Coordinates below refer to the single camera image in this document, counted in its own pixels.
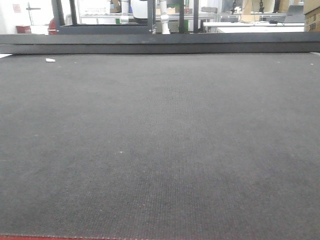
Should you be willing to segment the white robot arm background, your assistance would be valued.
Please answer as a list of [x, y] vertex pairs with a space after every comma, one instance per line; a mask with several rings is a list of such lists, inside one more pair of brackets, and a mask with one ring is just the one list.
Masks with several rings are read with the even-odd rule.
[[160, 22], [162, 27], [162, 34], [169, 35], [169, 15], [167, 13], [167, 1], [166, 0], [159, 0], [159, 7], [160, 7]]

